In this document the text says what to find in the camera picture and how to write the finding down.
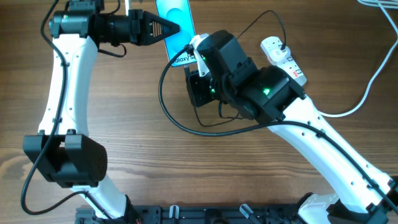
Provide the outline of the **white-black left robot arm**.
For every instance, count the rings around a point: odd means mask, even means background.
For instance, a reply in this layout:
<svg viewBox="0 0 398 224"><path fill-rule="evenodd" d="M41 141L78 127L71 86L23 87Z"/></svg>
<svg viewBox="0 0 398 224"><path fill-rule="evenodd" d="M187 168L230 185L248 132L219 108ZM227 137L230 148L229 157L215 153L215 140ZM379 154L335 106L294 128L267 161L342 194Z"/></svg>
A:
<svg viewBox="0 0 398 224"><path fill-rule="evenodd" d="M142 223L129 197L107 175L106 149L89 137L88 90L100 44L152 45L179 32L178 24L141 9L125 15L106 12L103 1L68 1L51 8L43 21L44 37L53 49L53 72L44 116L23 150L48 182L90 205L90 217L101 223Z"/></svg>

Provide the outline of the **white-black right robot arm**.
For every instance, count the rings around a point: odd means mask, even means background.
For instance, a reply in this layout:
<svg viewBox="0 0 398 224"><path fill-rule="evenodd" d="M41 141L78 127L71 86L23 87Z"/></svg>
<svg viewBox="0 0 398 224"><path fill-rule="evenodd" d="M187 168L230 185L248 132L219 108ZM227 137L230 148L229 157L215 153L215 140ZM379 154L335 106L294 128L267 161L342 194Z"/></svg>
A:
<svg viewBox="0 0 398 224"><path fill-rule="evenodd" d="M286 140L321 173L333 193L306 194L295 207L301 222L387 223L388 212L397 210L397 180L327 123L305 94L303 74L285 42L268 37L261 49L270 65L257 68L229 32L194 36L188 48L198 65L188 78L192 103L231 105Z"/></svg>

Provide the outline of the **Galaxy smartphone teal screen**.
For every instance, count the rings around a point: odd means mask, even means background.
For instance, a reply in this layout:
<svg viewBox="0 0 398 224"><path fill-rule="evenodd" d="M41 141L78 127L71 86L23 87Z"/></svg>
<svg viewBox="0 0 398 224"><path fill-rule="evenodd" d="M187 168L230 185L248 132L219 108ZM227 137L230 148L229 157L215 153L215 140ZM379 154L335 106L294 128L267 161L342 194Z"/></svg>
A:
<svg viewBox="0 0 398 224"><path fill-rule="evenodd" d="M189 0L155 0L158 15L180 26L180 31L166 38L169 60L189 44L196 35Z"/></svg>

